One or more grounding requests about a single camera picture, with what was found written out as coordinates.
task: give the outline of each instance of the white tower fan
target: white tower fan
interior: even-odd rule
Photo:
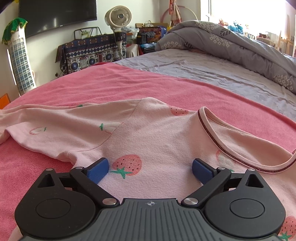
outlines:
[[[28,57],[25,28],[18,27],[18,30],[12,33],[11,39],[8,42],[8,51],[17,89],[19,94],[23,95],[29,90],[36,88]]]
[[[122,34],[121,28],[127,26],[131,21],[131,12],[125,6],[116,6],[111,8],[105,14],[105,22],[115,34],[116,44],[118,46],[119,59],[123,59],[122,54]]]

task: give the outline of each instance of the pink blanket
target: pink blanket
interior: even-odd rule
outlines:
[[[227,123],[290,152],[296,143],[296,123],[265,106],[195,80],[117,64],[94,66],[59,78],[23,95],[7,108],[21,104],[75,106],[148,96],[189,110],[207,106]],[[71,164],[28,151],[12,138],[0,145],[0,162],[0,240],[7,240],[15,227],[14,210],[39,174],[48,167],[67,172]]]

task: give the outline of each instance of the gray comforter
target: gray comforter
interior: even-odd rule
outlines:
[[[169,48],[200,49],[242,65],[296,94],[296,58],[219,24],[195,20],[179,23],[155,46],[156,51]]]

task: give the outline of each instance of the metal pivot screw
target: metal pivot screw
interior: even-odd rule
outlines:
[[[108,198],[103,199],[103,204],[108,205],[108,206],[115,205],[116,203],[117,203],[117,200],[112,197],[108,197]]]
[[[196,198],[194,198],[194,197],[187,197],[183,201],[187,205],[196,205],[196,204],[198,204],[198,200]]]

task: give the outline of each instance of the green cloth cover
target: green cloth cover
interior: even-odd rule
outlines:
[[[4,30],[2,43],[8,45],[8,42],[11,39],[11,34],[16,32],[18,27],[25,28],[26,24],[27,24],[27,21],[23,18],[16,18],[12,20]]]

